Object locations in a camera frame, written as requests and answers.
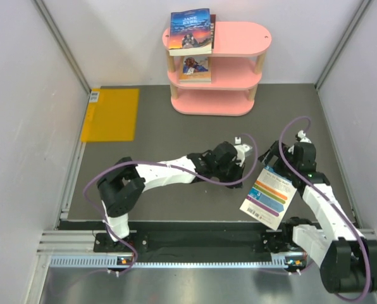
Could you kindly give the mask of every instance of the white wall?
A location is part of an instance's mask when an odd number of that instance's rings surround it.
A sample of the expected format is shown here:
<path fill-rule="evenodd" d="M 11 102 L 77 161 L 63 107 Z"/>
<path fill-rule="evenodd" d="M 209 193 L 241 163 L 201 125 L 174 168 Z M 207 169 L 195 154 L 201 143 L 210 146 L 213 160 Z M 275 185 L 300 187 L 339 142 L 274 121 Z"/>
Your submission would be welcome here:
<path fill-rule="evenodd" d="M 172 11 L 207 7 L 273 37 L 262 82 L 317 81 L 360 0 L 46 0 L 91 86 L 167 84 L 161 35 Z"/>
<path fill-rule="evenodd" d="M 0 303 L 20 303 L 87 102 L 30 0 L 0 1 Z"/>
<path fill-rule="evenodd" d="M 377 0 L 321 88 L 348 186 L 377 235 Z"/>

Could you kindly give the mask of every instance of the sticker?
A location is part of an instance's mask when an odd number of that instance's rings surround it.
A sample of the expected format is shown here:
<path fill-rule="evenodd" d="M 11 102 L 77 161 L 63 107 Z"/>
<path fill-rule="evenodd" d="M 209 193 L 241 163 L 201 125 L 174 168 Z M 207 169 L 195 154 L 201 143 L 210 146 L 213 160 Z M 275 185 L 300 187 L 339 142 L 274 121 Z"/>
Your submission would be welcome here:
<path fill-rule="evenodd" d="M 296 192 L 291 181 L 266 166 L 240 209 L 270 229 L 277 230 Z"/>
<path fill-rule="evenodd" d="M 99 101 L 99 96 L 100 92 L 91 92 L 90 93 L 90 98 L 89 98 L 89 103 L 96 103 Z"/>

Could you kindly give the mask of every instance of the book title text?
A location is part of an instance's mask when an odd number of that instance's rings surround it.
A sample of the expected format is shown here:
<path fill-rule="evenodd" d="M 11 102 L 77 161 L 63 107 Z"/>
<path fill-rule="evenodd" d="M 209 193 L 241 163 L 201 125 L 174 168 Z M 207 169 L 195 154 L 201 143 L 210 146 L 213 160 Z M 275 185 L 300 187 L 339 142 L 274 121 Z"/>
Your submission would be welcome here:
<path fill-rule="evenodd" d="M 186 17 L 183 19 L 183 25 L 188 25 L 192 23 L 197 23 L 197 16 Z"/>

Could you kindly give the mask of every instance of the barcode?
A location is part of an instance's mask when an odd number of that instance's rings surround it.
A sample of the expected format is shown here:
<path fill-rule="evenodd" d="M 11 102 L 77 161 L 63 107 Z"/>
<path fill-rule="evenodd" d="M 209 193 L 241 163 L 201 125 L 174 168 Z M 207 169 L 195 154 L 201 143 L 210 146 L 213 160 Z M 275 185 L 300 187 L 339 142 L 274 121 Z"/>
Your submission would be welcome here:
<path fill-rule="evenodd" d="M 259 217 L 259 214 L 255 210 L 253 210 L 251 207 L 247 207 L 247 211 L 253 214 L 255 217 Z"/>
<path fill-rule="evenodd" d="M 91 92 L 89 102 L 96 103 L 99 100 L 100 92 Z"/>

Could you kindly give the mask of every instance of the pink bookshelf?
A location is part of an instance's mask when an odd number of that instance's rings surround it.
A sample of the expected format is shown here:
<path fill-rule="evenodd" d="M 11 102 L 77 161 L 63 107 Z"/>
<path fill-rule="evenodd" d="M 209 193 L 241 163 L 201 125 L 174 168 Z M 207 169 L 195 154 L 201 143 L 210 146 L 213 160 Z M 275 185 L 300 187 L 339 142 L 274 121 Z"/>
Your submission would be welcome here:
<path fill-rule="evenodd" d="M 186 84 L 178 80 L 180 57 L 168 52 L 169 29 L 163 33 L 168 60 L 171 103 L 184 114 L 241 116 L 253 105 L 262 77 L 269 31 L 252 22 L 216 22 L 210 84 Z"/>

